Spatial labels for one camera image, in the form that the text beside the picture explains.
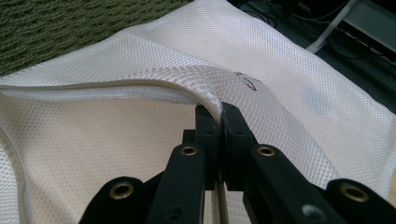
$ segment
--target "white mesh fabric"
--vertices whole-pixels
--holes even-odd
[[[182,20],[184,15],[193,16]],[[262,81],[341,176],[388,194],[396,121],[384,106],[319,57],[224,1],[195,1],[165,19],[125,32]]]
[[[0,147],[0,223],[19,223],[17,181],[6,152]]]
[[[225,1],[195,1],[1,77],[0,92],[0,131],[25,166],[34,223],[77,222],[109,179],[161,171],[193,128],[194,105],[180,103],[199,102],[217,120],[220,101],[237,105],[259,142],[321,187],[341,176],[386,196],[396,164],[395,115]],[[248,222],[240,194],[227,203],[232,223]]]

